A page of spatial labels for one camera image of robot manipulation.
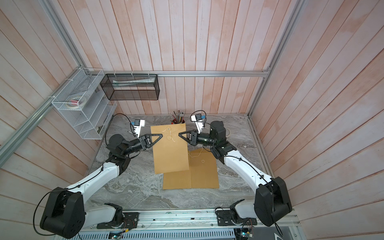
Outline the brown file bag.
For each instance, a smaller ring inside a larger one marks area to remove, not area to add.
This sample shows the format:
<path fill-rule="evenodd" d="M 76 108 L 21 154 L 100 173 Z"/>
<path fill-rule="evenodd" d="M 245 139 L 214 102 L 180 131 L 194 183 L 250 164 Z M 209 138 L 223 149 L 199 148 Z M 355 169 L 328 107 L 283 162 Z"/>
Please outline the brown file bag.
<path fill-rule="evenodd" d="M 203 148 L 189 151 L 192 189 L 218 189 L 217 160 Z"/>
<path fill-rule="evenodd" d="M 164 190 L 177 190 L 177 189 L 191 189 L 191 171 L 179 171 L 164 173 L 163 189 Z"/>
<path fill-rule="evenodd" d="M 188 144 L 179 137 L 186 131 L 185 124 L 152 126 L 152 134 L 163 137 L 153 146 L 156 174 L 187 171 L 189 169 Z"/>

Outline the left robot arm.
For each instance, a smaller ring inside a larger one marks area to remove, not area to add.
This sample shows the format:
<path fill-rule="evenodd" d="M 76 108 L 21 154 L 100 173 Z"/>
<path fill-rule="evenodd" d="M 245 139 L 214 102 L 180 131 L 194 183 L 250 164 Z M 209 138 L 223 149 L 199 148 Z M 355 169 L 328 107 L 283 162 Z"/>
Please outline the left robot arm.
<path fill-rule="evenodd" d="M 40 228 L 47 231 L 47 236 L 58 235 L 66 239 L 75 237 L 81 229 L 93 225 L 121 228 L 125 222 L 121 206 L 106 203 L 86 210 L 85 203 L 101 187 L 128 168 L 130 154 L 152 148 L 162 137 L 162 134 L 145 134 L 127 141 L 120 134 L 111 136 L 107 144 L 109 157 L 100 168 L 73 185 L 57 187 L 45 194 L 48 200 Z"/>

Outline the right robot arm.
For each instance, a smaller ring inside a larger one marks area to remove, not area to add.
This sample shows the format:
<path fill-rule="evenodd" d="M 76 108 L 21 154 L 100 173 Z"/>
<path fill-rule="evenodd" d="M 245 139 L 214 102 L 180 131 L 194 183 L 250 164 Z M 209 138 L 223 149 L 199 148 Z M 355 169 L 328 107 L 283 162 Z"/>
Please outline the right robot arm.
<path fill-rule="evenodd" d="M 179 137 L 192 146 L 210 147 L 213 156 L 235 171 L 253 190 L 255 196 L 252 200 L 242 199 L 230 206 L 233 224 L 245 225 L 252 219 L 259 219 L 267 227 L 274 225 L 278 234 L 283 235 L 277 222 L 293 210 L 285 181 L 271 177 L 248 161 L 227 140 L 222 121 L 213 121 L 209 133 L 197 129 L 181 132 Z"/>

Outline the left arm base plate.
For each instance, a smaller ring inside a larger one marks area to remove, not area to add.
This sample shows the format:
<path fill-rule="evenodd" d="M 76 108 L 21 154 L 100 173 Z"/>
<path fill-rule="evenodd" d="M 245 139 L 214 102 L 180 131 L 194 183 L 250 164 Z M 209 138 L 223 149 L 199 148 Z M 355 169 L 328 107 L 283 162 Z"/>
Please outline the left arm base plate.
<path fill-rule="evenodd" d="M 97 229 L 135 229 L 139 220 L 139 212 L 122 212 L 107 223 L 97 224 Z"/>

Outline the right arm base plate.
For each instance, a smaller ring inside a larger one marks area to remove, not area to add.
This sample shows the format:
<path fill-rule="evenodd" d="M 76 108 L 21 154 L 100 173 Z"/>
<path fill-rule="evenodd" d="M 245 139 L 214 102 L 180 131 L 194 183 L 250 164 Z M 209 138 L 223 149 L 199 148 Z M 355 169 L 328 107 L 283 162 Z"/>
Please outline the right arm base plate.
<path fill-rule="evenodd" d="M 257 219 L 254 218 L 241 218 L 234 210 L 224 210 L 216 208 L 215 214 L 219 226 L 256 226 Z"/>

